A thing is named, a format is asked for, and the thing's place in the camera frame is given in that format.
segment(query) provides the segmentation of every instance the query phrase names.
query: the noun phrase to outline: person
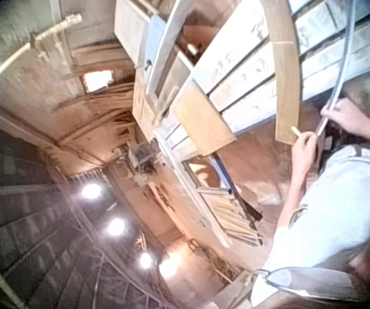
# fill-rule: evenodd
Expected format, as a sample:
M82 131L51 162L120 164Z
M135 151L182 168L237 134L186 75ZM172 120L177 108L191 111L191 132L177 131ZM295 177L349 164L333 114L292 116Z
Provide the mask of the person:
M348 98L337 101L332 111L324 108L322 115L348 133L370 140L370 118ZM317 139L312 132L302 133L292 148L291 185L263 269L341 270L358 277L370 291L370 144L345 145L333 152L305 194ZM294 223L290 222L298 209L305 211ZM254 308L285 308L283 304L290 303L286 308L325 308L309 302L305 305L304 300L257 277L251 294Z

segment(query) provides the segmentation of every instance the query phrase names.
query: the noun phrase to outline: bright light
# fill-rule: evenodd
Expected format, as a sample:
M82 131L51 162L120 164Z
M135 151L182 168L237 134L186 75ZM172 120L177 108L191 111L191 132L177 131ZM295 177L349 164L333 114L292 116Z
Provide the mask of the bright light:
M144 252L141 255L139 263L141 264L142 268L149 269L152 265L152 257L148 253Z
M88 198L89 200L96 199L101 193L101 187L96 183L91 183L90 185L86 185L82 190L82 195L84 198Z
M119 236L125 229L125 223L122 219L116 218L111 221L108 227L108 232L112 236Z
M106 87L109 82L112 81L112 72L111 71L96 71L87 73L84 75L84 81L88 92L93 92L95 90Z
M174 259L166 259L159 265L159 272L167 279L177 273L177 262Z

